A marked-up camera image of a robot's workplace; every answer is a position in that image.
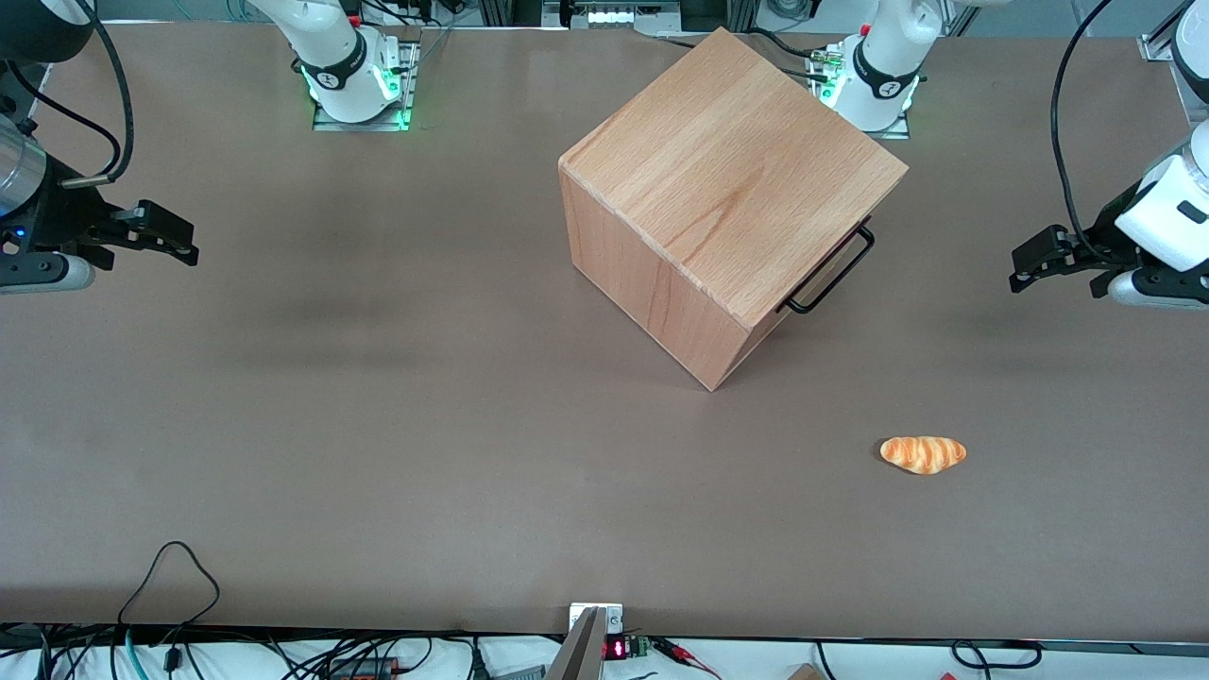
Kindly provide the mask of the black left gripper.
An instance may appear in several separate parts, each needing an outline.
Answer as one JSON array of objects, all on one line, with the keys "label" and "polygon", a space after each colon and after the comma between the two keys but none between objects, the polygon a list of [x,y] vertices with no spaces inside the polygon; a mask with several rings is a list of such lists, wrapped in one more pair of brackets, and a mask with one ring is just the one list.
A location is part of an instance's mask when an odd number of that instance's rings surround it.
[{"label": "black left gripper", "polygon": [[1093,298],[1149,298],[1136,287],[1139,267],[1146,263],[1139,246],[1115,224],[1139,194],[1141,181],[1133,181],[1122,194],[1101,207],[1097,220],[1084,224],[1077,215],[1071,191],[1065,194],[1068,218],[1075,232],[1074,246],[1062,225],[1049,225],[1012,250],[1013,272],[1010,290],[1020,294],[1028,287],[1054,276],[1077,273],[1078,267],[1094,267],[1101,273],[1089,283]]}]

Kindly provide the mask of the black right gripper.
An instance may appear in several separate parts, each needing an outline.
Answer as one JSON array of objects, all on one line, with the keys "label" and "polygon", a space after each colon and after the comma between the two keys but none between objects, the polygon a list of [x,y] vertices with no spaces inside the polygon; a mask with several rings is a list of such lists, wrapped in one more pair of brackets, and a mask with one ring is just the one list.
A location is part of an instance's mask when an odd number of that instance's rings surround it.
[{"label": "black right gripper", "polygon": [[[151,198],[139,198],[128,211],[120,211],[96,188],[60,186],[60,181],[79,177],[77,171],[60,160],[47,161],[42,185],[27,211],[27,250],[60,250],[102,271],[112,271],[115,266],[115,254],[104,244],[157,250],[186,266],[197,266],[199,249],[193,246],[193,224]],[[112,221],[126,232],[102,236]]]}]

